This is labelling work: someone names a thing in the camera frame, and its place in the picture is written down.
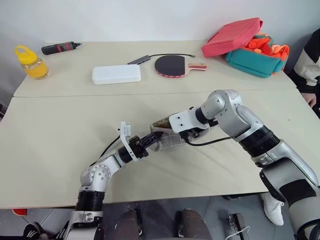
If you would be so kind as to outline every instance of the paddle handle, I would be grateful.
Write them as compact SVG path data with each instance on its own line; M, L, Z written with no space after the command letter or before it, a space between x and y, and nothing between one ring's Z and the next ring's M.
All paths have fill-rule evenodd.
M205 63L189 63L188 68L190 70L205 71L205 70L207 70L207 64L205 64Z

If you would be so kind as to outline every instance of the yellow bottle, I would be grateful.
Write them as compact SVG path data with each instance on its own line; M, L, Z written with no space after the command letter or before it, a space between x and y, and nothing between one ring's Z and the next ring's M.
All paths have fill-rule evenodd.
M26 74L35 79L41 79L49 74L48 68L40 57L26 46L15 47L15 54Z

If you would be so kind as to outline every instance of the white wall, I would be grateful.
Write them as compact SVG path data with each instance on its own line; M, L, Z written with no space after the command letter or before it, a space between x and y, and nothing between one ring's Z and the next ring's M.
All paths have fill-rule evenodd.
M224 24L260 17L278 44L320 27L319 0L1 0L0 102L24 78L14 47L45 42L207 40Z

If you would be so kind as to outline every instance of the person's sleeve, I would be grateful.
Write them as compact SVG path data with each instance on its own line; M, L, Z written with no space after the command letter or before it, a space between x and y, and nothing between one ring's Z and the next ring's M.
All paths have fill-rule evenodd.
M301 93L314 93L320 76L320 29L315 31L289 77Z

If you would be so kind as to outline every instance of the white power bank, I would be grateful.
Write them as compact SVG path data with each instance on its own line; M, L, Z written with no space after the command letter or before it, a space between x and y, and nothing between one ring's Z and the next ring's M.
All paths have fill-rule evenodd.
M137 64L96 66L92 71L94 84L121 84L139 82L140 67Z

